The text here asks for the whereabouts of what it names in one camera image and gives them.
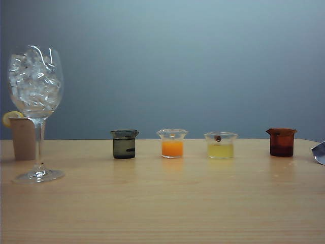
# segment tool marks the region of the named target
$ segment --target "dark green liquid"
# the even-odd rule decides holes
[[[131,159],[136,156],[135,139],[114,139],[113,156],[116,159]]]

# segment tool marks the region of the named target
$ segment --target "yellow liquid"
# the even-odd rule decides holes
[[[210,144],[208,145],[208,156],[219,159],[232,158],[234,156],[234,146],[232,144]]]

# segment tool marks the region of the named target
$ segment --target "wine glass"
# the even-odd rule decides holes
[[[13,103],[35,126],[35,164],[31,171],[13,181],[30,184],[64,176],[63,171],[47,169],[42,161],[45,120],[58,107],[63,93],[59,54],[52,48],[20,46],[9,58],[9,92]]]

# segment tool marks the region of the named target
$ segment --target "glass stem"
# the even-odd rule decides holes
[[[45,118],[29,118],[35,127],[35,166],[40,167],[43,163],[42,149],[44,141]]]

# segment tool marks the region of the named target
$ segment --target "orange liquid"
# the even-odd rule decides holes
[[[182,141],[163,141],[161,144],[161,154],[164,156],[177,157],[183,155]]]

